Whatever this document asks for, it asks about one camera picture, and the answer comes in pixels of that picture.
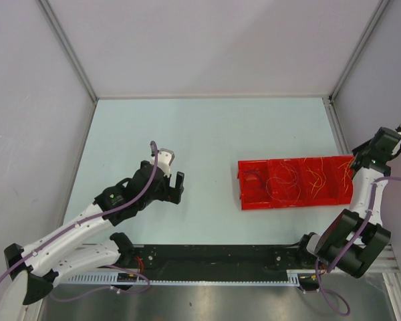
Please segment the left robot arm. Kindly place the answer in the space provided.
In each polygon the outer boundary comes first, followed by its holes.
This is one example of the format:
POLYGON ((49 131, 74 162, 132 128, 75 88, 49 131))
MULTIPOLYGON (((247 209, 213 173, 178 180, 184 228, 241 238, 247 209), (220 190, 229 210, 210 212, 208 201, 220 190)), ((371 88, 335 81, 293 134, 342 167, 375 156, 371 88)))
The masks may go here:
POLYGON ((114 233, 93 250, 76 247, 95 234, 135 217, 153 201, 179 204, 184 191, 184 173, 172 177, 172 157, 160 151, 144 160, 132 177, 105 188, 77 217, 29 245, 12 243, 4 251, 12 280, 26 274, 22 304, 28 306, 46 297, 65 277, 104 265, 129 266, 134 259, 132 243, 123 233, 114 233))

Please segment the red plastic bin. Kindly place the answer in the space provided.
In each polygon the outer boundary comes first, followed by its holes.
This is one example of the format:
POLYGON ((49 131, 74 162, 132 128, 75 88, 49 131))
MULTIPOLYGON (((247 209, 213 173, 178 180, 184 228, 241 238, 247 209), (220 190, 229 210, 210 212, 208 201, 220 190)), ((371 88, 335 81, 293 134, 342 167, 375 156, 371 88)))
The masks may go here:
POLYGON ((320 156, 238 162, 244 211, 347 205, 353 195, 353 156, 320 156))

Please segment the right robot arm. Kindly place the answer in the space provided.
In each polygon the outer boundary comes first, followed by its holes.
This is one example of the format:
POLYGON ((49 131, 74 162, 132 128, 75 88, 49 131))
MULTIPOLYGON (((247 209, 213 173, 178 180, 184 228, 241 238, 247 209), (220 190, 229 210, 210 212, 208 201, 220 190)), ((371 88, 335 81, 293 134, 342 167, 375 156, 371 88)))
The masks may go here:
POLYGON ((350 206, 321 235, 310 233, 301 238, 295 261, 302 268, 311 268, 319 260, 327 272, 338 268, 360 278, 390 242, 391 233, 382 226, 380 210, 391 177, 388 162, 401 154, 401 125, 381 127, 352 153, 350 206))

